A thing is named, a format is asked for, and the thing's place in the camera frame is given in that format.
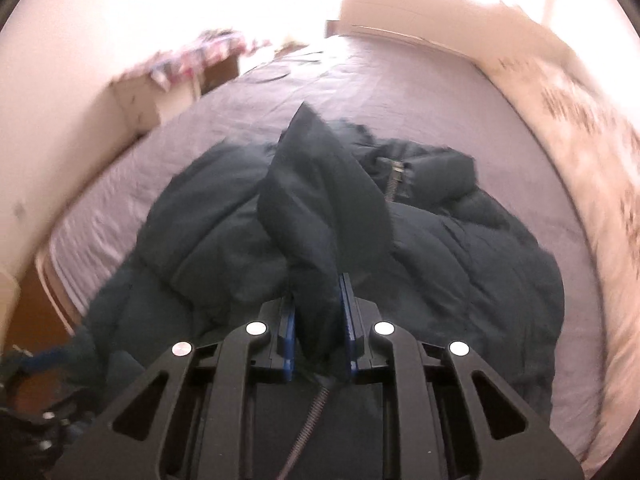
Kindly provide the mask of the grey quilted bed cover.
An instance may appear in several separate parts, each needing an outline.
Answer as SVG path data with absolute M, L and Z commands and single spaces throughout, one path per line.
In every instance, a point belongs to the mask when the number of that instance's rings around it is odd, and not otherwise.
M 101 174 L 54 228 L 49 252 L 70 299 L 90 300 L 130 252 L 170 179 L 220 141 L 273 141 L 299 105 L 380 138 L 472 156 L 480 186 L 555 256 L 565 315 L 555 352 L 551 426 L 584 458 L 603 389 L 597 273 L 570 196 L 533 133 L 470 61 L 372 37 L 332 37 L 207 93 L 154 128 Z

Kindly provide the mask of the white drawer desk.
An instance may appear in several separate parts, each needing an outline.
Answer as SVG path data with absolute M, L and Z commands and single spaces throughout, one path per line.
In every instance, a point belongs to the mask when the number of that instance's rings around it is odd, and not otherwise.
M 110 82 L 125 125 L 134 136 L 142 136 L 184 112 L 201 97 L 200 78 L 190 77 L 164 90 L 149 75 Z

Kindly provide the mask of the dark green quilted jacket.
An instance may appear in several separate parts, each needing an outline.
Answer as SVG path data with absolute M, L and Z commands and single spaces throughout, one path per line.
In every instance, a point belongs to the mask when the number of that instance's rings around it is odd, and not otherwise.
M 555 258 L 452 148 L 296 110 L 276 142 L 212 146 L 151 207 L 91 301 L 65 377 L 108 402 L 178 341 L 291 296 L 310 370 L 344 341 L 338 278 L 418 339 L 469 344 L 542 417 L 564 318 Z

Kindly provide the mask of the beige floral duvet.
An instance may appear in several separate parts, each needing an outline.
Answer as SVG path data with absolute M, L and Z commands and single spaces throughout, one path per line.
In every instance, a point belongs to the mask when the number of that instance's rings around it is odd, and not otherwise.
M 596 264 L 604 311 L 600 420 L 582 459 L 605 470 L 639 413 L 639 133 L 607 100 L 541 58 L 478 62 L 565 184 Z

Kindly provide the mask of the plaid tablecloth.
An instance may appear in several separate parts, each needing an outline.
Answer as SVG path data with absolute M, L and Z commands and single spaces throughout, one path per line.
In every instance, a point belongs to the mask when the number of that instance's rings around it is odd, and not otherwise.
M 201 76 L 206 68 L 227 58 L 253 55 L 270 46 L 271 41 L 265 37 L 232 29 L 206 30 L 183 46 L 156 52 L 147 60 L 127 68 L 112 80 L 112 84 L 146 78 L 160 90 L 168 92 L 176 84 Z

